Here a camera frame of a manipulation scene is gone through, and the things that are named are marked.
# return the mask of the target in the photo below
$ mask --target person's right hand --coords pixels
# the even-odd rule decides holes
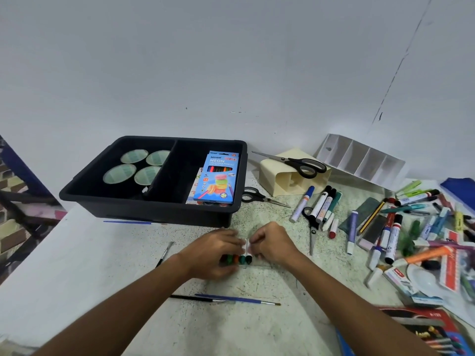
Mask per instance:
[[[249,251],[253,255],[262,254],[267,260],[280,265],[300,253],[285,228],[275,221],[257,230],[249,242],[251,244]]]

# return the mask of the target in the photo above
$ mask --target person's left hand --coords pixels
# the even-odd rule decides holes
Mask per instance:
[[[205,233],[199,239],[178,252],[190,278],[215,280],[236,272],[239,266],[218,266],[222,255],[242,255],[246,243],[238,239],[236,230],[217,229]]]

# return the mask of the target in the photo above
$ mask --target white cardboard organizer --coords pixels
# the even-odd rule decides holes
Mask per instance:
[[[276,156],[291,158],[311,158],[300,149],[291,149]],[[314,194],[323,191],[328,184],[331,169],[328,167],[324,173],[318,173],[314,178],[303,178],[293,167],[283,162],[266,158],[260,162],[259,184],[261,184],[271,196],[303,195],[310,186],[315,187]]]
[[[335,134],[327,135],[317,160],[391,191],[398,189],[409,169],[404,160]]]

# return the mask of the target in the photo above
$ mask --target hand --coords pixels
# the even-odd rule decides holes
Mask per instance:
[[[181,250],[178,255],[187,268],[189,278],[215,280],[231,275],[239,268],[237,265],[218,266],[222,255],[242,255],[242,245],[246,243],[238,239],[236,230],[217,229],[205,233],[199,239]]]
[[[289,258],[300,253],[285,228],[275,221],[257,230],[249,242],[250,252],[253,255],[261,253],[267,260],[280,265],[284,265]]]

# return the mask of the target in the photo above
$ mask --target finger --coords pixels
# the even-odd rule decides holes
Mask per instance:
[[[258,253],[261,253],[261,243],[254,243],[249,246],[249,252],[253,255],[257,255]]]
[[[234,244],[234,245],[244,245],[246,243],[246,240],[244,239],[238,239],[237,237],[234,236],[228,236],[228,235],[219,235],[219,239],[227,242],[229,244]]]
[[[246,252],[241,245],[223,243],[220,249],[223,255],[242,255]]]
[[[222,277],[234,274],[238,269],[239,266],[236,265],[216,267],[211,270],[211,277],[213,279],[221,279]]]
[[[238,234],[237,230],[233,229],[217,229],[211,231],[212,233],[217,233],[218,235],[224,235],[224,236],[236,236]]]
[[[265,237],[265,226],[262,226],[249,238],[249,242],[253,244],[259,241],[260,239],[263,239],[264,237]]]

